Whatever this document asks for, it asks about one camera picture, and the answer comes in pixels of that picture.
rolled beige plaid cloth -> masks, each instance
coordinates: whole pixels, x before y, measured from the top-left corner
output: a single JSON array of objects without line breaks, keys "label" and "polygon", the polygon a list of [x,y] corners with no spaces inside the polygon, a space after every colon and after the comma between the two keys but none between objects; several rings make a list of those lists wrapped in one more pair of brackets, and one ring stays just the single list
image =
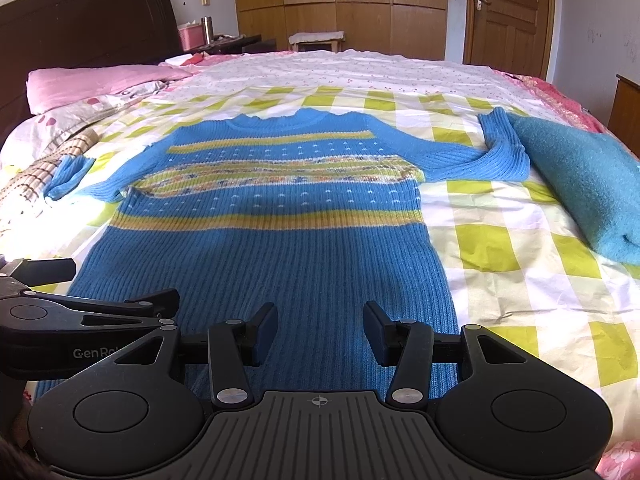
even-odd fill
[{"label": "rolled beige plaid cloth", "polygon": [[37,216],[44,204],[42,191],[53,177],[63,155],[78,156],[100,140],[91,128],[84,129],[58,146],[49,155],[34,161],[0,189],[0,233],[24,215]]}]

metal screw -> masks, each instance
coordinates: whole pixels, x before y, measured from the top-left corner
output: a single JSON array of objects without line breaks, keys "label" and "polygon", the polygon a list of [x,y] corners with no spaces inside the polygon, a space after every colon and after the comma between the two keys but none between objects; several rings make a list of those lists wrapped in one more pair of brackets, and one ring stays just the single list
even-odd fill
[{"label": "metal screw", "polygon": [[391,398],[401,404],[415,404],[422,400],[422,392],[413,388],[400,388],[391,394]]},{"label": "metal screw", "polygon": [[240,388],[226,388],[225,390],[219,391],[216,395],[216,398],[225,404],[237,404],[238,402],[247,400],[248,397],[249,394]]}]

sweater neckline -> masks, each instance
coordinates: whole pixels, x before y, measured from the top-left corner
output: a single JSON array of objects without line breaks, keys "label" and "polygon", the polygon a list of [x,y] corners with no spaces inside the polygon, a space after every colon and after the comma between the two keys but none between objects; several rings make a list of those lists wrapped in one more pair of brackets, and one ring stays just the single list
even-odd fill
[{"label": "sweater neckline", "polygon": [[312,108],[301,108],[292,116],[269,117],[266,119],[258,116],[238,115],[227,121],[230,128],[241,131],[251,131],[259,133],[286,132],[313,126],[319,123],[327,115],[327,112],[320,112]]}]

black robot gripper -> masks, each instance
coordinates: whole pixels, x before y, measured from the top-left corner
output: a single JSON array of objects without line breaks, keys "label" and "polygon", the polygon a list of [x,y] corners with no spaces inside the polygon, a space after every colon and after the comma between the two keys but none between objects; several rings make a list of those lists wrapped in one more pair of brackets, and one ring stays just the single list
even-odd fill
[{"label": "black robot gripper", "polygon": [[[272,303],[248,321],[183,336],[170,319],[175,291],[102,303],[33,294],[14,272],[0,272],[2,373],[75,373],[37,400],[28,421],[33,449],[59,478],[598,479],[612,431],[603,400],[482,326],[434,333],[392,321],[369,301],[363,324],[372,352],[396,368],[385,400],[372,391],[266,391],[255,399],[244,366],[260,366],[276,337]],[[132,324],[143,326],[133,332]],[[88,344],[86,333],[120,348],[99,360],[89,352],[74,367],[69,351]],[[47,356],[51,341],[66,352]],[[47,368],[37,365],[43,358]],[[432,363],[457,365],[458,384],[440,399],[429,399]],[[184,386],[188,364],[209,366],[210,399]]]}]

door frame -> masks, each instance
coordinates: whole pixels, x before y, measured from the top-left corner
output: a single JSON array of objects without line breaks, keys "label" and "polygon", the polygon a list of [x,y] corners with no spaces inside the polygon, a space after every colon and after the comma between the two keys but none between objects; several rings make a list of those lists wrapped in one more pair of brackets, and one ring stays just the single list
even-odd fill
[{"label": "door frame", "polygon": [[[546,78],[549,70],[549,57],[551,56],[551,42],[554,34],[554,17],[556,14],[556,0],[549,0],[549,16],[546,20],[545,51],[542,57],[541,79]],[[462,63],[471,63],[471,47],[474,40],[474,26],[476,19],[476,0],[466,0],[466,20],[465,20],[465,49],[462,55]]]}]

